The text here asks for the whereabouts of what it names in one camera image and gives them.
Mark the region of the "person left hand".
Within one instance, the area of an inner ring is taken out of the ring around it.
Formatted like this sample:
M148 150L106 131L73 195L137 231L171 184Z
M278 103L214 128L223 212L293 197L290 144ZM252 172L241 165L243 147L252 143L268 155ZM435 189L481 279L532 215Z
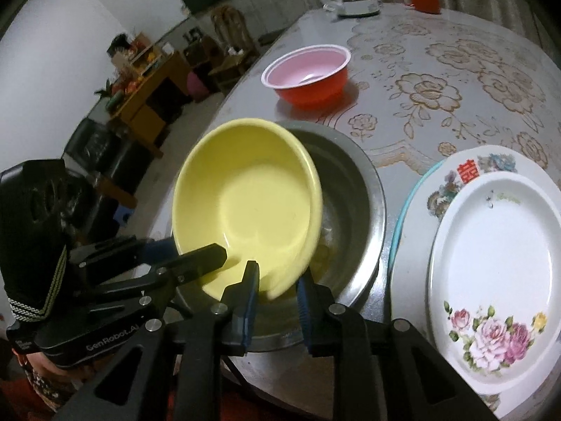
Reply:
M52 363L44 354L15 354L20 366L28 364L36 374L60 383L83 382L89 377L88 370L64 370Z

